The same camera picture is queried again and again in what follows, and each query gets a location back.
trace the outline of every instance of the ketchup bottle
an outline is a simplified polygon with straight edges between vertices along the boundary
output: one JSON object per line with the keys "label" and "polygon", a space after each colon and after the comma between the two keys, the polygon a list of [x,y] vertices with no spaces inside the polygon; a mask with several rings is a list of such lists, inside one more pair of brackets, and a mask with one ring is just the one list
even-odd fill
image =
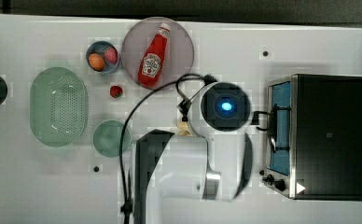
{"label": "ketchup bottle", "polygon": [[138,70],[138,81],[147,87],[154,86],[160,78],[163,68],[164,54],[166,51],[167,39],[170,34],[170,25],[162,23],[160,29],[149,45]]}

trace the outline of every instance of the oven knob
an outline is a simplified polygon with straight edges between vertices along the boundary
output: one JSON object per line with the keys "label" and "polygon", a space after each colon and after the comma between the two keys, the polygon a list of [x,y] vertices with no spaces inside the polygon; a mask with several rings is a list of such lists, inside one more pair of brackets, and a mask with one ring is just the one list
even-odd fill
{"label": "oven knob", "polygon": [[274,183],[274,187],[277,188],[280,191],[284,191],[285,190],[285,182],[283,179],[279,179],[273,182]]}
{"label": "oven knob", "polygon": [[266,177],[263,177],[262,180],[271,186],[273,184],[274,177],[272,175],[268,175]]}

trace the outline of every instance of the toaster oven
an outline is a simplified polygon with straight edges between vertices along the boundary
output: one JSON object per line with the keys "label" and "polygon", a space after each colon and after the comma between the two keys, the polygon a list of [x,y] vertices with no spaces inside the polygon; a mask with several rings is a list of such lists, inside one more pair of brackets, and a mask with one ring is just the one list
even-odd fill
{"label": "toaster oven", "polygon": [[265,185],[290,199],[362,201],[362,77],[268,84]]}

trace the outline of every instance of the pink plate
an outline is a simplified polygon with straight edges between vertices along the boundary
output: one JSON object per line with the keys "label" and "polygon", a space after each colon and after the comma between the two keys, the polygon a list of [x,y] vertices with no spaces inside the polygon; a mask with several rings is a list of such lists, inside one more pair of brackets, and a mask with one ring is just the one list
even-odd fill
{"label": "pink plate", "polygon": [[151,90],[175,81],[188,73],[194,61],[193,43],[188,32],[175,21],[163,17],[152,17],[135,24],[123,41],[120,55],[123,67],[129,77],[139,83],[140,62],[162,22],[170,25],[170,37],[167,41],[160,78],[158,83],[150,88]]}

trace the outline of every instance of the white bottle cap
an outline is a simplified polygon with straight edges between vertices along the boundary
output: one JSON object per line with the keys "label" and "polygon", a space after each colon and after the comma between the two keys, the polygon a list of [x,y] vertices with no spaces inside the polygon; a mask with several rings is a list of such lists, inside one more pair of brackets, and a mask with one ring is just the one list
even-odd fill
{"label": "white bottle cap", "polygon": [[160,27],[163,27],[164,29],[170,31],[170,25],[167,24],[167,23],[164,23],[164,22],[163,22],[163,23],[160,25]]}

